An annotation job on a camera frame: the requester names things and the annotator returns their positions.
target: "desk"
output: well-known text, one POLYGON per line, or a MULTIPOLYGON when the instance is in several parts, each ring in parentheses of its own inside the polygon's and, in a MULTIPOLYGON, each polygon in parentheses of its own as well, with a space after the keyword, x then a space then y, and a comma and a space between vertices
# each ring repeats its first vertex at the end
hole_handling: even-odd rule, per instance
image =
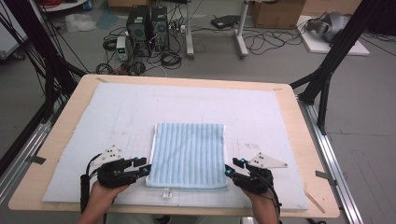
MULTIPOLYGON (((77 203, 42 203, 44 193, 52 179, 57 162, 69 142, 81 115, 89 104, 93 93, 101 82, 134 83, 164 86, 205 87, 238 90, 273 91, 283 115, 290 145, 301 174, 309 209, 303 212, 282 212, 282 217, 338 217, 338 205, 326 179, 315 176, 315 171, 323 172, 318 154, 306 128, 303 115, 289 85, 252 83, 219 80, 161 78, 161 77, 115 77, 85 76, 63 113, 55 123, 49 137, 38 152, 47 159, 44 164, 31 164, 14 195, 8 203, 15 210, 79 211, 77 203)), ((207 216, 252 216, 246 208, 197 208, 174 206, 113 205, 110 212, 143 214, 179 214, 207 216)))
MULTIPOLYGON (((242 4, 242 11, 241 11, 241 19, 239 22, 239 28, 235 30, 235 37, 236 41, 238 43, 238 47, 241 50, 241 59, 245 58, 248 56, 248 49, 245 44, 244 37, 242 37, 242 32, 244 31, 244 26, 245 26, 245 19, 248 14, 248 3, 254 1, 254 2, 265 2, 268 0, 244 0, 242 4)), ((187 56, 189 59, 194 58, 194 46, 192 44, 192 33, 191 33, 191 17, 192 15, 190 14, 190 6, 191 6, 191 0, 187 0, 187 24, 186 24, 186 46, 187 46, 187 56)))

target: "human arm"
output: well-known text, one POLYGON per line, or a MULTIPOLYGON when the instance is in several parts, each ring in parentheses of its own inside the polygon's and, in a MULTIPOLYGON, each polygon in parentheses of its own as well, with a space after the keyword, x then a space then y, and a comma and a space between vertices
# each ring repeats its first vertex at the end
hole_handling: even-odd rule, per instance
POLYGON ((269 191, 258 195, 242 189, 249 197, 253 209, 253 216, 259 224, 277 224, 276 207, 269 191))
POLYGON ((129 186, 122 186, 116 189, 102 187, 98 181, 92 185, 90 199, 87 207, 78 219, 76 224, 95 224, 107 212, 113 200, 119 193, 126 190, 129 186))

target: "white bracket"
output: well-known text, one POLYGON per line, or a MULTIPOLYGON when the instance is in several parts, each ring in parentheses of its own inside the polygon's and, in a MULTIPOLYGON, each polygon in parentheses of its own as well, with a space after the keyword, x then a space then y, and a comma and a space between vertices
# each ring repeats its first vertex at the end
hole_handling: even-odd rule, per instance
POLYGON ((258 168, 266 169, 266 168, 287 168, 288 164, 274 159, 270 156, 267 156, 261 152, 257 154, 253 159, 248 162, 249 165, 255 166, 258 168))
POLYGON ((105 150, 102 155, 100 155, 98 158, 96 158, 94 161, 91 162, 91 166, 94 165, 102 165, 105 163, 109 163, 111 161, 117 161, 121 159, 121 150, 116 148, 116 146, 112 146, 108 149, 105 150))

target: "blue striped cloth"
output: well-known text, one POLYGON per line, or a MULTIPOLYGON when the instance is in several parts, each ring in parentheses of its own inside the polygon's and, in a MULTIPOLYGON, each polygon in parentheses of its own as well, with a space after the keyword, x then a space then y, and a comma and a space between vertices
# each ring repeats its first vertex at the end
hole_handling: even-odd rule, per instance
POLYGON ((161 123, 153 147, 148 187, 226 188, 224 125, 161 123))

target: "floor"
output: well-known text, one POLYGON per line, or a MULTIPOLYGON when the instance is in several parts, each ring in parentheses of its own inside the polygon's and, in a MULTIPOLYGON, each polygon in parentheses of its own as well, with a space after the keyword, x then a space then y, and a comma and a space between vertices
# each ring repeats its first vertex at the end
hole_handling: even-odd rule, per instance
MULTIPOLYGON (((209 22, 213 16, 204 12, 210 9, 215 14, 216 7, 219 8, 218 5, 203 4, 192 23, 210 27, 209 22)), ((238 7, 232 7, 232 10, 238 13, 238 7)), ((54 23, 58 22, 62 26, 64 15, 72 13, 91 15, 101 25, 89 32, 64 34, 66 41, 89 71, 94 71, 96 65, 104 61, 103 37, 111 30, 123 26, 126 19, 114 17, 106 7, 99 5, 90 12, 74 8, 52 14, 51 17, 54 23)), ((251 20, 247 20, 247 26, 251 26, 251 20)), ((241 60, 232 33, 201 31, 194 32, 193 37, 194 60, 186 57, 186 50, 182 47, 180 56, 183 61, 180 68, 154 68, 147 71, 145 76, 291 83, 315 71, 326 56, 308 53, 304 44, 301 44, 269 50, 263 55, 250 54, 241 60)), ((377 39, 369 41, 393 55, 361 39, 361 43, 370 51, 370 56, 347 56, 336 70, 330 89, 326 130, 363 222, 392 223, 396 219, 396 135, 393 130, 396 126, 393 118, 396 110, 393 99, 396 95, 393 86, 396 84, 396 43, 377 39)), ((63 47, 68 61, 80 67, 72 52, 64 44, 63 47)), ((117 65, 119 62, 113 60, 111 64, 117 65)), ((0 62, 0 157, 44 102, 32 69, 28 60, 9 58, 0 62)), ((303 90, 304 88, 298 88, 295 93, 303 90)), ((11 211, 7 208, 11 195, 12 191, 0 205, 2 223, 53 223, 54 219, 57 223, 71 223, 78 218, 78 213, 71 212, 11 211)), ((282 220, 283 223, 307 223, 298 218, 282 220)), ((192 217, 175 217, 172 223, 192 221, 192 217)), ((326 221, 347 223, 344 216, 326 221)))

